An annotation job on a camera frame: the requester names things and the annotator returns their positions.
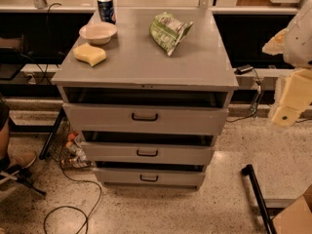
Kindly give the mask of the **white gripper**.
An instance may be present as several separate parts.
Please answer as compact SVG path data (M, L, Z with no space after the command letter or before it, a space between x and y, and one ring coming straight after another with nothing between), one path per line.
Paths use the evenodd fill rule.
M312 70L297 68L280 76L275 88L275 107L270 111L271 124L288 128L312 102Z

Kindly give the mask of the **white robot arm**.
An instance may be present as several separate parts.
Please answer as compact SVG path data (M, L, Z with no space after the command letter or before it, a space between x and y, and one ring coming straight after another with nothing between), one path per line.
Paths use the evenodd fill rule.
M283 55L294 71L280 82L275 92L271 124L288 128L312 103L312 0L308 0L291 20L262 47L271 56Z

